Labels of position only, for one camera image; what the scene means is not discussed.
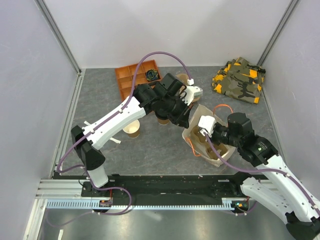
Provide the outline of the brown paper cup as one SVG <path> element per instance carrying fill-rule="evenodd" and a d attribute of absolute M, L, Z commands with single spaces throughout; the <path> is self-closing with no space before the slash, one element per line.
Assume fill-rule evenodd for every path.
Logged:
<path fill-rule="evenodd" d="M 157 121 L 160 125 L 167 125 L 170 121 L 168 119 L 157 118 Z"/>
<path fill-rule="evenodd" d="M 140 122 L 135 120 L 122 129 L 130 138 L 136 138 L 140 135 Z"/>

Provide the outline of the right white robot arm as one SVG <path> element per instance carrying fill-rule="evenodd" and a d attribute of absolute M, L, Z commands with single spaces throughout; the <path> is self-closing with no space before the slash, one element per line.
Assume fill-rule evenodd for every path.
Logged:
<path fill-rule="evenodd" d="M 278 150 L 266 138 L 255 134 L 245 113 L 228 116 L 227 126 L 213 116 L 203 116 L 200 132 L 210 146 L 224 144 L 235 147 L 240 156 L 255 169 L 237 169 L 243 180 L 229 184 L 235 197 L 243 194 L 263 205 L 285 224 L 296 240 L 320 237 L 320 201 L 290 171 Z"/>

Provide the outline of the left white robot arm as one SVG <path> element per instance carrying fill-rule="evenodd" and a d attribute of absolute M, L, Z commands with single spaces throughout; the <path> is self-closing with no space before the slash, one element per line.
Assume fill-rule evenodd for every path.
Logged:
<path fill-rule="evenodd" d="M 197 91 L 198 87 L 185 85 L 168 73 L 154 86 L 148 83 L 137 85 L 132 96 L 96 122 L 85 127 L 73 127 L 73 148 L 93 183 L 92 191 L 99 197 L 106 196 L 110 191 L 109 179 L 103 166 L 106 158 L 100 150 L 110 138 L 151 112 L 158 119 L 169 120 L 172 124 L 187 129 Z"/>

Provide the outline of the green rolled sock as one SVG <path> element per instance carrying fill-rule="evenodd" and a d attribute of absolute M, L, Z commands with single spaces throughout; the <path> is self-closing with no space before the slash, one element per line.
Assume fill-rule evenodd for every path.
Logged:
<path fill-rule="evenodd" d="M 159 72 L 156 69 L 150 69 L 145 73 L 148 82 L 157 81 L 160 79 Z"/>

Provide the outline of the orange compartment tray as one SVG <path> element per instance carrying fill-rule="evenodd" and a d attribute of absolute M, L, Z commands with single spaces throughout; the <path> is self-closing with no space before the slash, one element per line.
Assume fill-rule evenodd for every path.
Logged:
<path fill-rule="evenodd" d="M 131 93 L 132 82 L 133 82 L 134 73 L 136 71 L 137 65 L 138 64 L 135 63 L 132 65 L 127 65 L 127 66 L 123 66 L 115 69 L 116 81 L 118 84 L 118 89 L 119 89 L 119 93 L 122 101 L 125 100 Z M 159 77 L 160 77 L 159 80 L 147 81 L 146 72 L 150 69 L 155 69 L 158 71 Z M 160 81 L 161 79 L 162 79 L 162 76 L 156 64 L 156 61 L 154 59 L 146 60 L 140 65 L 137 71 L 135 86 L 141 85 L 141 84 L 153 83 L 156 81 Z"/>

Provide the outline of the camouflage folded garment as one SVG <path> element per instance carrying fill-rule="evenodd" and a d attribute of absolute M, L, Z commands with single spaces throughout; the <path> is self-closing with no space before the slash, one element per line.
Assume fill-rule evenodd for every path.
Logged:
<path fill-rule="evenodd" d="M 250 104 L 260 101 L 266 70 L 243 57 L 228 61 L 212 78 L 212 90 Z"/>

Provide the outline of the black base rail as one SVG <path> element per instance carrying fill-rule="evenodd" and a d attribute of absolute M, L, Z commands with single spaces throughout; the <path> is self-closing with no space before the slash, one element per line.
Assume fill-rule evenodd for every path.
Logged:
<path fill-rule="evenodd" d="M 109 176 L 106 188 L 96 190 L 91 183 L 83 183 L 82 197 L 111 197 L 112 202 L 132 205 L 218 205 L 223 198 L 246 198 L 240 185 L 246 173 L 234 175 L 119 175 Z"/>

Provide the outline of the right aluminium frame post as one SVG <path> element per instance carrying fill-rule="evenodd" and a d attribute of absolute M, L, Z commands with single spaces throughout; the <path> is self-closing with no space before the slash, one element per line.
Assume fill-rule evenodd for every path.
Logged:
<path fill-rule="evenodd" d="M 295 9 L 297 8 L 300 0 L 291 0 L 285 9 L 282 17 L 280 18 L 275 30 L 273 31 L 268 43 L 266 44 L 257 64 L 262 66 L 269 54 L 271 53 L 273 47 L 275 46 L 278 38 L 280 37 L 281 33 L 283 32 L 284 28 L 286 27 L 289 19 L 291 18 L 292 14 L 294 13 Z"/>

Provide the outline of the aluminium frame post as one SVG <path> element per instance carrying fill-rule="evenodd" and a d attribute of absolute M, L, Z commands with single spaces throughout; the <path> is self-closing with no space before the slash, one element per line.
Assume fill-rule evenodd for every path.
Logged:
<path fill-rule="evenodd" d="M 49 25 L 53 35 L 55 36 L 56 40 L 58 41 L 60 47 L 62 48 L 63 52 L 65 53 L 66 57 L 68 58 L 71 66 L 76 71 L 78 75 L 82 73 L 82 69 L 79 66 L 76 58 L 72 54 L 70 47 L 68 46 L 60 28 L 58 27 L 49 7 L 47 6 L 44 0 L 35 0 L 36 5 L 38 6 L 39 10 L 41 11 L 43 17 L 45 18 L 47 24 Z"/>
<path fill-rule="evenodd" d="M 280 37 L 281 33 L 283 32 L 284 28 L 286 27 L 289 19 L 291 18 L 292 14 L 294 13 L 295 9 L 297 8 L 300 0 L 291 0 L 285 9 L 282 17 L 280 18 L 275 30 L 273 31 L 268 43 L 266 44 L 257 64 L 262 66 L 269 54 L 271 53 L 273 47 L 275 46 L 278 38 Z"/>

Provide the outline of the left aluminium frame post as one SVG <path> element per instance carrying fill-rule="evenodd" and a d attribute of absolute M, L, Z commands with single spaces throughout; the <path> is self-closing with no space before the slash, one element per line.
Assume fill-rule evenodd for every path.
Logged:
<path fill-rule="evenodd" d="M 71 66 L 76 71 L 78 75 L 82 73 L 82 69 L 79 66 L 76 58 L 72 54 L 70 47 L 68 46 L 60 28 L 58 27 L 49 7 L 47 6 L 44 0 L 35 0 L 36 5 L 38 6 L 39 10 L 41 11 L 43 17 L 45 18 L 47 24 L 49 25 L 53 35 L 55 36 L 56 40 L 58 41 L 60 47 L 62 48 L 63 52 L 65 53 L 66 57 L 68 58 Z"/>

